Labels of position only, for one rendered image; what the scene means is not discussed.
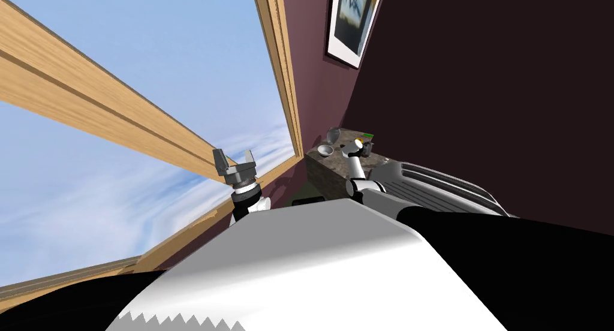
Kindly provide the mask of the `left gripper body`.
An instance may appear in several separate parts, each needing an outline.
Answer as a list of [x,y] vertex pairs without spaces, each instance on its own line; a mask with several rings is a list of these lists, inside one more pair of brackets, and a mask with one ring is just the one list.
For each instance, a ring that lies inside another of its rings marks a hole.
[[221,176],[224,178],[227,185],[235,185],[244,183],[248,180],[255,179],[256,163],[248,162],[227,167],[221,170]]

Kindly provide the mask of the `grey ribbed appliance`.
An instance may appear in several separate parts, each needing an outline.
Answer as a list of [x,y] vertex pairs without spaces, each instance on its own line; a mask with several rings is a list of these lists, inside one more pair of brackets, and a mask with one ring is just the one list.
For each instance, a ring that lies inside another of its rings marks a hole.
[[369,179],[395,197],[437,212],[509,216],[483,188],[419,165],[389,161],[374,167]]

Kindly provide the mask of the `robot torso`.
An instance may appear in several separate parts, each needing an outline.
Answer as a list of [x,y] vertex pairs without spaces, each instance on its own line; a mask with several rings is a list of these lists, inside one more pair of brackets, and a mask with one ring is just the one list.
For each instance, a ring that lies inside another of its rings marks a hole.
[[507,331],[423,236],[350,199],[247,215],[106,331],[174,319],[244,331]]

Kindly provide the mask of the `wooden framed window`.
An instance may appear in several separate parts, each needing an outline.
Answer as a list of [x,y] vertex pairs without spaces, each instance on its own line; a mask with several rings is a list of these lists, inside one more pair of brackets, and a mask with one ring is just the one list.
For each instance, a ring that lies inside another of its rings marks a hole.
[[284,0],[0,0],[0,316],[168,270],[303,158]]

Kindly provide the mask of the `white framed wall picture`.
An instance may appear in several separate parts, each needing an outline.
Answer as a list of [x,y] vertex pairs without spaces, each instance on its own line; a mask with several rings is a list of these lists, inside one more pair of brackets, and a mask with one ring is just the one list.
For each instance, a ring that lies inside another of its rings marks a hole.
[[360,67],[381,0],[329,0],[326,55]]

